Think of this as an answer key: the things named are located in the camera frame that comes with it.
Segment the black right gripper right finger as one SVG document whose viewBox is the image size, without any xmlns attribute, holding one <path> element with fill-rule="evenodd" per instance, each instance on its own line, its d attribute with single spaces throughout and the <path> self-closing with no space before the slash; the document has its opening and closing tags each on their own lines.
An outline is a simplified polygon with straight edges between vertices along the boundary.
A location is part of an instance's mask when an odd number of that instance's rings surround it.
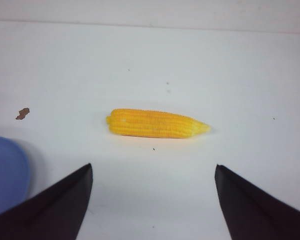
<svg viewBox="0 0 300 240">
<path fill-rule="evenodd" d="M 300 240 L 300 211 L 223 165 L 215 168 L 223 217 L 233 240 Z"/>
</svg>

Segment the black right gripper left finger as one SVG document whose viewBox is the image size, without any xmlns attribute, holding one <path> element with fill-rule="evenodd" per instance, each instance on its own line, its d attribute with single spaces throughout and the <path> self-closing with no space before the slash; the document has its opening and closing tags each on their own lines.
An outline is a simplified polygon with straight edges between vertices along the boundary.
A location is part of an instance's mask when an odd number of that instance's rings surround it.
<svg viewBox="0 0 300 240">
<path fill-rule="evenodd" d="M 93 185 L 86 164 L 31 199 L 0 214 L 0 240 L 75 240 Z"/>
</svg>

